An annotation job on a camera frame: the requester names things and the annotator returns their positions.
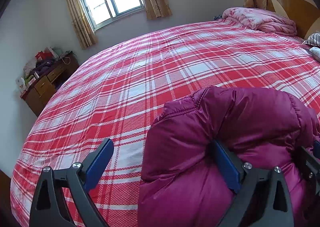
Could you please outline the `magenta puffer jacket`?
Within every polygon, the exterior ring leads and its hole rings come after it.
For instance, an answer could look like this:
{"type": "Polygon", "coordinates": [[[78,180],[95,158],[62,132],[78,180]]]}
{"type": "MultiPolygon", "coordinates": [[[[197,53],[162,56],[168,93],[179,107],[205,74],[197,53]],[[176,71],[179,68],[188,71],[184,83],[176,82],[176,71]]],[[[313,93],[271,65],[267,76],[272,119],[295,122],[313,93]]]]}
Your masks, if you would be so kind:
{"type": "Polygon", "coordinates": [[[139,226],[216,226],[233,200],[209,149],[223,143],[256,168],[279,166],[290,192],[295,226],[312,191],[291,160],[319,139],[315,111],[274,89],[208,87],[165,103],[149,129],[138,198],[139,226]]]}

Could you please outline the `pile of clothes on desk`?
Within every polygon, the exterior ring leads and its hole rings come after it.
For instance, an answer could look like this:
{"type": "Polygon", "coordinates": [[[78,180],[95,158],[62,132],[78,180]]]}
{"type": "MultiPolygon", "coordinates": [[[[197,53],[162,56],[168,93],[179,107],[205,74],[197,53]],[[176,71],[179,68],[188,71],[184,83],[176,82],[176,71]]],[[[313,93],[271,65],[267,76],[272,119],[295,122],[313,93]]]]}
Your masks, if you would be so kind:
{"type": "Polygon", "coordinates": [[[36,58],[33,58],[27,62],[23,68],[23,75],[25,78],[34,75],[40,77],[44,74],[53,64],[55,63],[54,59],[45,59],[38,61],[36,58]]]}

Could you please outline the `brown wooden door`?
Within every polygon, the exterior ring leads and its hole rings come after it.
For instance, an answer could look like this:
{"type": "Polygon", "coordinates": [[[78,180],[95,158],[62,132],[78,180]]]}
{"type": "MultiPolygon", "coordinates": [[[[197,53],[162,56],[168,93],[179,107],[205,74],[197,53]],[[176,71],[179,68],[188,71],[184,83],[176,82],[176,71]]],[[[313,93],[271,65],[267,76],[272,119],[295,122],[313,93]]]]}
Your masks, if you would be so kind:
{"type": "Polygon", "coordinates": [[[0,197],[1,197],[1,215],[11,214],[10,208],[10,178],[0,172],[0,197]]]}

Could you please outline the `striped grey pillow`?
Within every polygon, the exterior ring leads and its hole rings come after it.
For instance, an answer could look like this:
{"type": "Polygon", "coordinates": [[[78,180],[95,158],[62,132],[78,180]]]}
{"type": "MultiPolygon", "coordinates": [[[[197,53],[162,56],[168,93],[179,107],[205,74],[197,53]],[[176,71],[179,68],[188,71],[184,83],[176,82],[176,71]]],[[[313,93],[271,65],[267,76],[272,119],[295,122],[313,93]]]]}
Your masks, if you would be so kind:
{"type": "Polygon", "coordinates": [[[320,32],[312,33],[303,44],[310,46],[309,51],[313,58],[320,62],[320,32]]]}

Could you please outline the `brown wooden desk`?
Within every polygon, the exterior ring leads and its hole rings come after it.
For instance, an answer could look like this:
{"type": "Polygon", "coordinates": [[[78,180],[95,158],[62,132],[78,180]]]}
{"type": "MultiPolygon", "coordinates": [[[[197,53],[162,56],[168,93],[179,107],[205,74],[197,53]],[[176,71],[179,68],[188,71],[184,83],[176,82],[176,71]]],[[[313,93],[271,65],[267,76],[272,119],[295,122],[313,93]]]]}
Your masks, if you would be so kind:
{"type": "Polygon", "coordinates": [[[76,55],[72,51],[67,52],[31,84],[29,89],[22,94],[21,99],[38,117],[52,96],[78,68],[76,55]]]}

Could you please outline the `red plaid bed cover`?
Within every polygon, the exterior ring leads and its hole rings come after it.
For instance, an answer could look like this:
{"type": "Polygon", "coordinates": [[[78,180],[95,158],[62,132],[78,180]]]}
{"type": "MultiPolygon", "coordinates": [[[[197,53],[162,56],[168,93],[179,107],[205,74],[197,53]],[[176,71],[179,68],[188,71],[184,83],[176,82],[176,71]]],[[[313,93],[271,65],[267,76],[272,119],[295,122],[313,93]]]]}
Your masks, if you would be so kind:
{"type": "Polygon", "coordinates": [[[114,158],[90,195],[111,226],[137,226],[149,127],[164,103],[211,85],[274,88],[319,112],[319,63],[300,38],[226,20],[145,34],[89,58],[49,100],[12,173],[12,214],[28,226],[42,168],[67,168],[109,137],[114,158]]]}

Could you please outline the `white carton box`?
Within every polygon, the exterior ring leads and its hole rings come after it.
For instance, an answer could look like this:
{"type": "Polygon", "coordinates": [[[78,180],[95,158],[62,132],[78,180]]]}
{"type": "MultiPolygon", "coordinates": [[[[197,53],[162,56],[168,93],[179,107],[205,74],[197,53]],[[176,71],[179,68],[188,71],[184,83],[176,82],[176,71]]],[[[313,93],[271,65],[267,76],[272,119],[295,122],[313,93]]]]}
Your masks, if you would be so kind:
{"type": "Polygon", "coordinates": [[[20,90],[20,94],[23,94],[27,89],[24,78],[23,77],[17,78],[15,82],[18,89],[20,90]]]}

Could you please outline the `pink floral folded quilt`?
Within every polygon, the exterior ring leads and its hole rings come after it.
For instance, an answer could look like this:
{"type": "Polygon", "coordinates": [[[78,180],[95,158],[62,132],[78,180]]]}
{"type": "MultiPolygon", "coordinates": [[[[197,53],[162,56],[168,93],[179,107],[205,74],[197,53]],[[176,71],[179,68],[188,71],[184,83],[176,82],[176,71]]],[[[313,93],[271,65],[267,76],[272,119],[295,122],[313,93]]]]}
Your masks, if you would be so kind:
{"type": "Polygon", "coordinates": [[[294,21],[264,9],[233,7],[226,9],[222,18],[240,23],[249,29],[284,36],[296,36],[294,21]]]}

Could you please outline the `wooden headboard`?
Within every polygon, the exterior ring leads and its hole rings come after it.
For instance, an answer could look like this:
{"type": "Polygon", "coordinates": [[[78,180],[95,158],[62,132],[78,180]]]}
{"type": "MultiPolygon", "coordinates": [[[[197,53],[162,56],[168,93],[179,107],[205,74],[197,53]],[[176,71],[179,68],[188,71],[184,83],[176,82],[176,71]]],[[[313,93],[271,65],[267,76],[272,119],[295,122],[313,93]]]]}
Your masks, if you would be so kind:
{"type": "Polygon", "coordinates": [[[319,31],[319,9],[313,0],[267,0],[267,10],[294,21],[303,39],[319,31]]]}

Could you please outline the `red gift bag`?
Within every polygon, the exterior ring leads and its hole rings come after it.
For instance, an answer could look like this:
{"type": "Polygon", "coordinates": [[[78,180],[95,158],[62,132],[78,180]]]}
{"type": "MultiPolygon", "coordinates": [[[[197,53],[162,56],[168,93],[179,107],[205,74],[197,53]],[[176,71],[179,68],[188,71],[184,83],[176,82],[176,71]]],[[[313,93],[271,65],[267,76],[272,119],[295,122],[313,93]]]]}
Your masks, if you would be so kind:
{"type": "Polygon", "coordinates": [[[40,51],[35,55],[35,58],[37,59],[37,61],[44,61],[44,60],[52,59],[53,55],[50,51],[49,52],[40,51]]]}

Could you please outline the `left beige curtain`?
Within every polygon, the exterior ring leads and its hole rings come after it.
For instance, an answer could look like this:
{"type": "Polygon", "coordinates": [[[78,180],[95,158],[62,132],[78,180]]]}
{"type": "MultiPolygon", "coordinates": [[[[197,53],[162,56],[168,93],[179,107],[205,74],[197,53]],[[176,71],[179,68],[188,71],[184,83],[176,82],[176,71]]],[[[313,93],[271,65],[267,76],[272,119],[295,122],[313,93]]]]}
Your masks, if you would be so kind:
{"type": "Polygon", "coordinates": [[[87,49],[95,45],[98,40],[93,31],[89,18],[82,6],[81,0],[66,0],[67,9],[71,16],[71,22],[78,38],[80,47],[87,49]]]}

